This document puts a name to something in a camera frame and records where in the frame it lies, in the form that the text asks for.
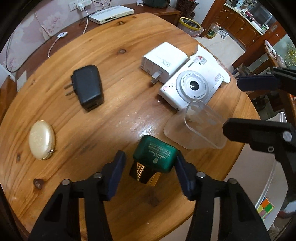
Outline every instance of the clear plastic container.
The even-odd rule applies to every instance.
[[[218,23],[212,23],[209,31],[206,34],[208,39],[212,39],[217,35],[217,32],[221,29],[221,26]]]
[[[222,130],[225,121],[204,102],[194,100],[168,120],[163,132],[188,150],[222,149],[227,141]]]
[[[190,18],[180,18],[178,28],[182,29],[191,37],[199,37],[200,33],[204,31],[203,27]]]

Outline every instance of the gold base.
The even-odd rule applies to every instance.
[[[134,162],[130,170],[130,176],[136,179],[138,182],[144,183],[149,186],[155,186],[159,177],[160,172],[156,172],[151,168],[144,166],[138,162]]]

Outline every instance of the countertop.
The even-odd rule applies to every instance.
[[[195,202],[185,198],[174,171],[162,174],[155,187],[129,176],[133,153],[145,134],[175,146],[213,179],[227,176],[244,144],[227,141],[221,150],[186,150],[163,133],[176,111],[158,95],[162,84],[152,86],[151,76],[141,69],[142,56],[163,42],[188,56],[199,44],[151,13],[131,15],[80,33],[29,77],[0,125],[0,183],[28,231],[63,179],[74,182],[90,177],[111,162],[118,150],[127,155],[126,167],[116,195],[104,203],[113,239],[159,240],[185,222]],[[99,69],[104,103],[86,113],[75,94],[65,96],[64,86],[71,82],[74,70],[90,64]],[[259,119],[232,75],[208,105],[224,119]],[[36,160],[29,149],[30,128],[37,120],[48,122],[56,136],[57,151],[48,160]],[[34,186],[34,179],[42,180],[41,189]],[[79,207],[81,236],[86,240],[83,200]]]
[[[231,8],[232,10],[234,10],[234,11],[236,11],[239,15],[241,15],[249,24],[251,24],[257,31],[258,31],[258,33],[262,36],[263,35],[263,33],[261,32],[262,31],[262,29],[260,28],[260,26],[257,24],[257,23],[255,23],[255,21],[252,21],[252,22],[250,22],[244,15],[242,15],[241,14],[241,11],[240,10],[238,10],[237,8],[234,8],[234,7],[232,7],[232,6],[230,6],[230,5],[228,5],[227,3],[225,3],[225,6],[227,6],[227,7],[229,7],[229,8]]]

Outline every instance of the yellow bin rim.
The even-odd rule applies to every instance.
[[[188,20],[190,20],[190,21],[196,23],[196,24],[199,26],[199,28],[195,28],[195,27],[192,27],[192,26],[190,26],[190,25],[184,23],[184,22],[182,21],[183,19],[188,19]],[[182,25],[184,25],[184,26],[186,26],[186,27],[188,27],[188,28],[190,28],[190,29],[192,29],[192,30],[195,30],[195,31],[199,31],[199,30],[201,30],[201,28],[202,28],[201,25],[200,25],[199,23],[193,21],[193,20],[190,19],[190,18],[181,17],[181,18],[179,19],[179,22],[180,22]]]

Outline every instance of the white router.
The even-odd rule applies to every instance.
[[[133,13],[133,9],[118,5],[99,11],[93,14],[89,19],[97,24],[103,24]]]

